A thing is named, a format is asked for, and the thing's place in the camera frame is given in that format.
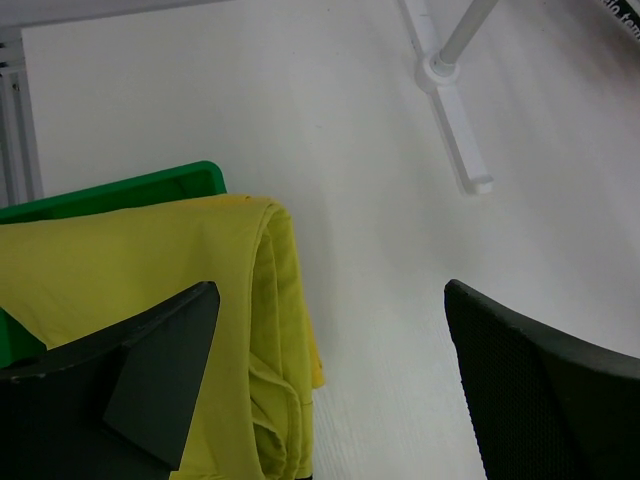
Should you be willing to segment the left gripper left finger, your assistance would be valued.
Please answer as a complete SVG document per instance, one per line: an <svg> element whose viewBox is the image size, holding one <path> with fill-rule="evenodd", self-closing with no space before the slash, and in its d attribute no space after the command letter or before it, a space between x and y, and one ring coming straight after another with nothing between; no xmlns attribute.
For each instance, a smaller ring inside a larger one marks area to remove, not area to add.
<svg viewBox="0 0 640 480"><path fill-rule="evenodd" d="M1 370L4 479L167 479L181 464L220 305L198 283Z"/></svg>

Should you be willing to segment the lime yellow trousers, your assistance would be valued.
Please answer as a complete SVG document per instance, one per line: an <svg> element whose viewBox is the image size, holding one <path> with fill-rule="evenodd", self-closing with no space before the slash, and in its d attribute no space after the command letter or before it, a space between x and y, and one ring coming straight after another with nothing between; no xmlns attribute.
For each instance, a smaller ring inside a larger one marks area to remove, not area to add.
<svg viewBox="0 0 640 480"><path fill-rule="evenodd" d="M289 212L216 195L21 227L1 246L1 306L54 348L202 282L220 307L181 479L306 479L313 401Z"/></svg>

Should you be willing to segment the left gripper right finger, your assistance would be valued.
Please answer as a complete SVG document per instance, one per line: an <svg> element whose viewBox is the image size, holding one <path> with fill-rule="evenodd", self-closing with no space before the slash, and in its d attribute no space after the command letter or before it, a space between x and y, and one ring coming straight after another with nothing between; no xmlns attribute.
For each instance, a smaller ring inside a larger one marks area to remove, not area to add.
<svg viewBox="0 0 640 480"><path fill-rule="evenodd" d="M639 361L449 281L446 320L489 479L636 479Z"/></svg>

